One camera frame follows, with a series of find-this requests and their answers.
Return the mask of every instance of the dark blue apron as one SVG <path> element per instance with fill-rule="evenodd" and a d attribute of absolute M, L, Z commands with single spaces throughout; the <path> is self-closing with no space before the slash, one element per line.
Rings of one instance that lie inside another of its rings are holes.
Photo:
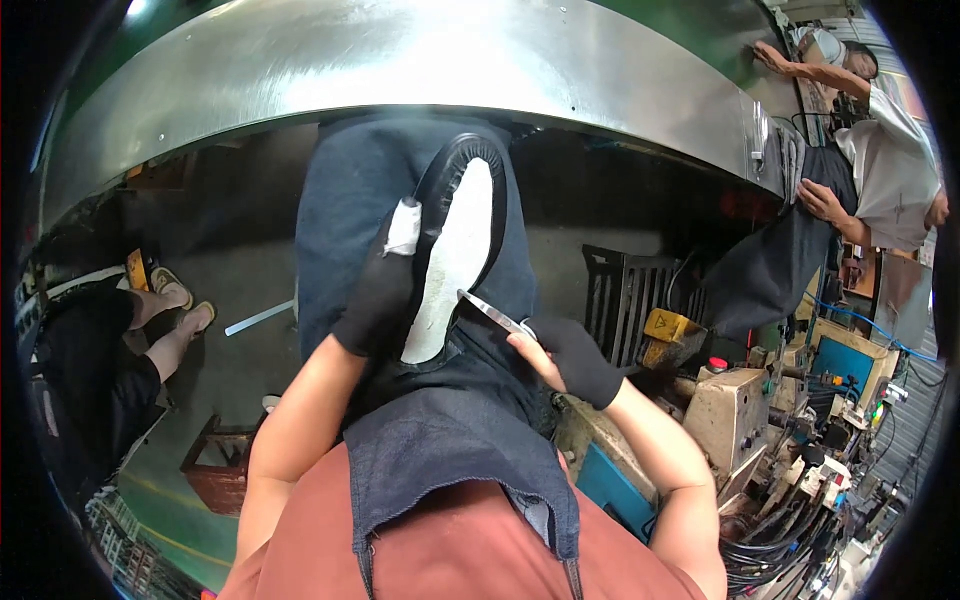
<path fill-rule="evenodd" d="M 344 432 L 350 463 L 353 553 L 373 599 L 371 536 L 433 490 L 496 481 L 564 565 L 583 597 L 577 565 L 580 512 L 557 449 L 486 395 L 423 388 Z"/>

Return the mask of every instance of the metal grate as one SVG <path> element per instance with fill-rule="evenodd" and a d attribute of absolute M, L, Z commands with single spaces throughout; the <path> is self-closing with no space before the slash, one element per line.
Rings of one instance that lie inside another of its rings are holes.
<path fill-rule="evenodd" d="M 681 261 L 667 256 L 632 256 L 583 246 L 587 262 L 587 314 L 584 326 L 615 367 L 639 362 L 643 326 L 654 308 L 667 308 L 666 296 Z M 676 306 L 676 290 L 673 304 Z M 703 289 L 688 295 L 681 314 L 703 324 L 707 296 Z"/>

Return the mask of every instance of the wire bundle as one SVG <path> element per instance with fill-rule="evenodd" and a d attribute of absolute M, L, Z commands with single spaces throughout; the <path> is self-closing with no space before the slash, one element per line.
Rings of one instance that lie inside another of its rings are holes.
<path fill-rule="evenodd" d="M 765 586 L 807 559 L 810 546 L 835 520 L 833 513 L 821 506 L 822 501 L 823 496 L 817 494 L 812 504 L 779 509 L 744 538 L 769 538 L 765 543 L 720 540 L 729 597 Z M 774 529 L 777 523 L 780 528 Z M 777 533 L 771 537 L 770 531 Z"/>

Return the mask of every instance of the white shirt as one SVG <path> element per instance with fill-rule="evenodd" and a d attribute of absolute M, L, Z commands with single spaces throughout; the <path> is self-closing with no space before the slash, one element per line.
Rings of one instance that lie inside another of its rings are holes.
<path fill-rule="evenodd" d="M 924 244 L 926 212 L 940 189 L 930 141 L 916 121 L 882 90 L 870 86 L 872 119 L 834 136 L 853 165 L 855 217 L 871 245 L 914 251 Z"/>
<path fill-rule="evenodd" d="M 843 42 L 826 29 L 820 29 L 819 27 L 798 27 L 790 32 L 793 43 L 798 46 L 807 34 L 813 34 L 813 41 L 817 42 L 820 53 L 824 55 L 824 64 L 843 66 L 843 61 L 847 58 L 847 46 Z"/>

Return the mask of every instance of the concrete floor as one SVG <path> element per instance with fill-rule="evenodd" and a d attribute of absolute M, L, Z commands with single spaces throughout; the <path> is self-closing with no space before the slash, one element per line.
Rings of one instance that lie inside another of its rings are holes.
<path fill-rule="evenodd" d="M 294 127 L 254 136 L 239 149 L 203 150 L 183 191 L 140 192 L 124 204 L 128 228 L 148 230 L 162 264 L 198 301 L 213 301 L 218 316 L 168 381 L 179 408 L 134 454 L 120 493 L 144 535 L 213 590 L 233 560 L 237 519 L 212 514 L 181 475 L 180 462 L 211 414 L 224 424 L 255 423 L 261 398 L 282 393 L 300 366 L 291 311 L 235 336 L 224 328 L 293 297 L 297 203 L 316 136 L 315 126 Z M 660 236 L 644 230 L 657 215 L 640 201 L 653 193 L 651 184 L 662 185 L 651 183 L 658 179 L 633 181 L 620 173 L 596 183 L 596 169 L 585 166 L 584 146 L 572 134 L 527 138 L 512 154 L 541 313 L 583 318 L 582 244 L 636 254 L 664 250 Z"/>

